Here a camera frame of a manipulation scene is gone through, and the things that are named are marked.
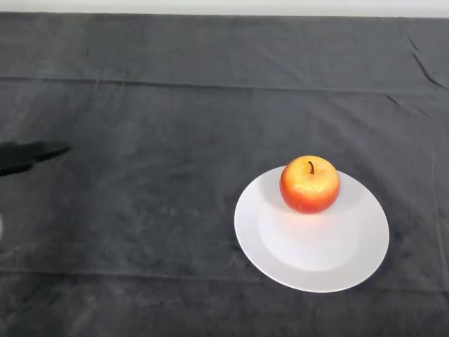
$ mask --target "table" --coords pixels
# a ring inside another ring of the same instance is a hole
[[[0,335],[445,336],[447,20],[0,15],[0,141],[70,153],[0,179]],[[234,234],[301,154],[362,182],[381,268],[295,291]]]

